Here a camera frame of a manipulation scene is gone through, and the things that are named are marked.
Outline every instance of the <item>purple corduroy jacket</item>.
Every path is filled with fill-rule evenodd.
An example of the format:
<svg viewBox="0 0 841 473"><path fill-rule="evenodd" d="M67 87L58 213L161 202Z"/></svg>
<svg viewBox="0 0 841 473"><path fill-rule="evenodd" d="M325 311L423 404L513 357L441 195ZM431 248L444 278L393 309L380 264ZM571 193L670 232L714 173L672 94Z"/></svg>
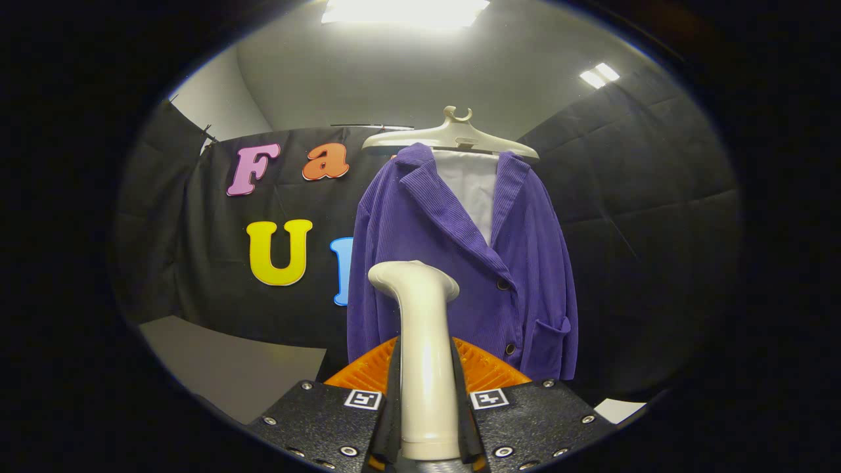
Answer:
<svg viewBox="0 0 841 473"><path fill-rule="evenodd" d="M399 334L397 302L368 270L420 260L458 282L447 305L450 335L477 345L533 380L571 380L578 310L566 244L546 188L520 157L500 154L488 245L415 143L387 162L357 209L347 303L353 361Z"/></svg>

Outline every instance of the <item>hanger hook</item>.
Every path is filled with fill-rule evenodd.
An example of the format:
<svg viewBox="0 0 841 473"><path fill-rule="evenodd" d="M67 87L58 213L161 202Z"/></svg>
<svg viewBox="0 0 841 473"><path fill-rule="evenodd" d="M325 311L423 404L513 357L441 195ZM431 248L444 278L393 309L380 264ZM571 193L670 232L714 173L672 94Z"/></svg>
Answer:
<svg viewBox="0 0 841 473"><path fill-rule="evenodd" d="M458 123L467 123L470 121L470 118L473 117L473 111L470 108L468 108L468 116L462 118L458 118L455 115L455 111L455 107L448 105L447 107L444 107L444 116L452 121L457 121Z"/></svg>

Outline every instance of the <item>yellow letter u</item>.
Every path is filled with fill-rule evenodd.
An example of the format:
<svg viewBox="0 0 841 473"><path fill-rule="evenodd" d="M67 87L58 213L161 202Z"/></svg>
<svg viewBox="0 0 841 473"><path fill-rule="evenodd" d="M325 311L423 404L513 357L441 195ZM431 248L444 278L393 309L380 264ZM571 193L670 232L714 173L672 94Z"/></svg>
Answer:
<svg viewBox="0 0 841 473"><path fill-rule="evenodd" d="M289 266L272 266L272 234L278 226L271 221L256 221L246 228L251 236L249 258L251 272L261 282L271 286L288 286L304 277L307 269L307 231L313 227L308 220L290 220L283 226L289 232Z"/></svg>

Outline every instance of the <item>jacket collar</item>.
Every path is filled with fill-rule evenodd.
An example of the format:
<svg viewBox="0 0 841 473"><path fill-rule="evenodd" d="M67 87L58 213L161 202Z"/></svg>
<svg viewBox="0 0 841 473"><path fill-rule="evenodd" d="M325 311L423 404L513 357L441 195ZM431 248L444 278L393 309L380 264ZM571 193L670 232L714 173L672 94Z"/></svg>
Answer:
<svg viewBox="0 0 841 473"><path fill-rule="evenodd" d="M508 217L531 167L511 152L501 152L496 170L494 210L491 216L490 246L455 194L438 176L432 149L415 143L400 150L394 164L406 175L400 179L415 202L445 234L460 247L514 284L508 268L494 250L502 224Z"/></svg>

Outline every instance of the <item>ceiling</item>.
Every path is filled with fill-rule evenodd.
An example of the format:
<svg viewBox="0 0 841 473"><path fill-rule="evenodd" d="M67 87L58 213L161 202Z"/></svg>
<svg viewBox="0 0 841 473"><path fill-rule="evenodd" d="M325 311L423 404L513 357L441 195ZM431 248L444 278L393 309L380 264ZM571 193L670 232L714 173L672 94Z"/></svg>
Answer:
<svg viewBox="0 0 841 473"><path fill-rule="evenodd" d="M274 130L339 124L438 126L447 105L515 140L593 88L649 62L588 19L538 0L492 0L468 28L321 24L305 3L237 45L246 86Z"/></svg>

